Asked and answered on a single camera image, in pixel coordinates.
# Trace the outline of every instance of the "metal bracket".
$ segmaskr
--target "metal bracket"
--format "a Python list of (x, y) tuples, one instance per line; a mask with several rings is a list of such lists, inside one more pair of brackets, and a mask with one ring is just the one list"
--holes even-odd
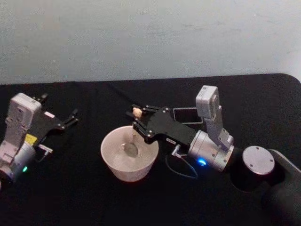
[(141, 119), (136, 118), (132, 112), (127, 112), (127, 115), (134, 118), (133, 128), (147, 144), (156, 140), (164, 140), (172, 145), (181, 145), (183, 150), (189, 150), (197, 131), (175, 121), (171, 117), (168, 107), (160, 108), (149, 105), (145, 107), (132, 105), (132, 107), (142, 110)]
[(206, 122), (209, 138), (227, 152), (233, 145), (234, 139), (223, 127), (218, 88), (203, 86), (196, 97), (196, 105), (198, 116), (203, 117)]

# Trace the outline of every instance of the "black table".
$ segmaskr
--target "black table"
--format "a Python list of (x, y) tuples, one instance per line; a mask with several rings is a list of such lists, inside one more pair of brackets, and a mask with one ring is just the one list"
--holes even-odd
[(203, 85), (218, 86), (224, 127), (237, 147), (260, 145), (282, 152), (301, 167), (301, 84), (285, 74), (114, 82), (0, 86), (0, 136), (8, 103), (18, 92), (49, 94), (45, 110), (64, 119), (75, 107), (80, 122), (49, 138), (54, 152), (33, 164), (0, 195), (0, 225), (270, 225), (254, 193), (233, 187), (229, 176), (194, 164), (199, 180), (180, 177), (158, 157), (136, 183), (116, 179), (100, 157), (102, 139), (129, 125), (130, 101), (157, 106), (195, 106)]

